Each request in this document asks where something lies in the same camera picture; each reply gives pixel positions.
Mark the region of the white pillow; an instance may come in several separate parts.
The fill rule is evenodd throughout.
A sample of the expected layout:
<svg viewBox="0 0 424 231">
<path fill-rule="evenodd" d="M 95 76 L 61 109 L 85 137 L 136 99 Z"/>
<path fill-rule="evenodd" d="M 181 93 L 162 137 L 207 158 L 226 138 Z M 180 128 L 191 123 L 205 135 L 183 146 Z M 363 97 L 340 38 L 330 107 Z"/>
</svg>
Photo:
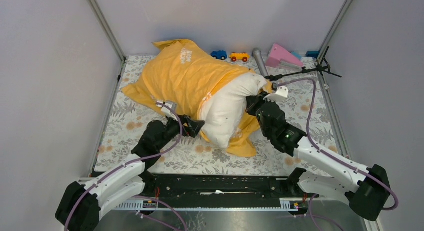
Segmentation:
<svg viewBox="0 0 424 231">
<path fill-rule="evenodd" d="M 244 73 L 219 88 L 203 103 L 199 118 L 205 121 L 205 125 L 201 130 L 212 144 L 229 147 L 245 113 L 247 97 L 256 96 L 266 84 L 263 76 Z"/>
</svg>

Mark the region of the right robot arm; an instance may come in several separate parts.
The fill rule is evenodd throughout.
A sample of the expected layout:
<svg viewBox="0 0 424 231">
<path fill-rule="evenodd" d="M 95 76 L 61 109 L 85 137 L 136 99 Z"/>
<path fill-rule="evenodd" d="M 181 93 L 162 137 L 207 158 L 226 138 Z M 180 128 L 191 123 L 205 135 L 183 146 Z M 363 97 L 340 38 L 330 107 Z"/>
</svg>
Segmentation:
<svg viewBox="0 0 424 231">
<path fill-rule="evenodd" d="M 287 192 L 293 197 L 303 193 L 333 198 L 348 205 L 361 218 L 376 221 L 385 210 L 391 193 L 387 171 L 349 160 L 313 140 L 306 132 L 286 121 L 280 107 L 262 92 L 246 98 L 246 113 L 255 117 L 263 136 L 283 154 L 306 161 L 327 176 L 297 168 L 289 176 Z"/>
</svg>

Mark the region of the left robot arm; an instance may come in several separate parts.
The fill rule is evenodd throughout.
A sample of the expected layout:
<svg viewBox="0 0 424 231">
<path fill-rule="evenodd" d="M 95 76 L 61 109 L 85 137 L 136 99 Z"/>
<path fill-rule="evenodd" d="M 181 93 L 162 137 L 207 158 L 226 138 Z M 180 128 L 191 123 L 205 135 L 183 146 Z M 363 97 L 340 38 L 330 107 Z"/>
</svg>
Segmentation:
<svg viewBox="0 0 424 231">
<path fill-rule="evenodd" d="M 151 121 L 131 154 L 117 166 L 85 183 L 74 181 L 67 186 L 55 213 L 66 231 L 93 231 L 107 213 L 127 199 L 154 193 L 154 181 L 141 175 L 165 153 L 163 148 L 169 142 L 175 141 L 169 147 L 172 150 L 182 137 L 195 138 L 205 125 L 187 115 L 166 120 Z"/>
</svg>

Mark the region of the yellow and blue pillowcase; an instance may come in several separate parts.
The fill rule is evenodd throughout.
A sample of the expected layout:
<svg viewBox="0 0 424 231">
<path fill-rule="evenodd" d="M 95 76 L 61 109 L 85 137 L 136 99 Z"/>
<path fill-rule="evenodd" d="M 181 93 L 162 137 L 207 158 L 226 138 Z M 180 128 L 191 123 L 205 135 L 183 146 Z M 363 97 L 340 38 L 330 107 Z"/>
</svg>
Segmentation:
<svg viewBox="0 0 424 231">
<path fill-rule="evenodd" d="M 161 108 L 156 102 L 172 101 L 177 104 L 177 114 L 200 120 L 202 105 L 219 88 L 242 74 L 257 74 L 247 67 L 213 58 L 189 39 L 159 41 L 154 45 L 159 54 L 145 65 L 139 79 L 125 86 L 122 92 L 157 113 L 161 113 Z M 267 80 L 258 94 L 270 89 Z M 249 137 L 259 128 L 257 119 L 245 109 L 229 147 L 221 149 L 238 157 L 254 157 L 257 151 Z"/>
</svg>

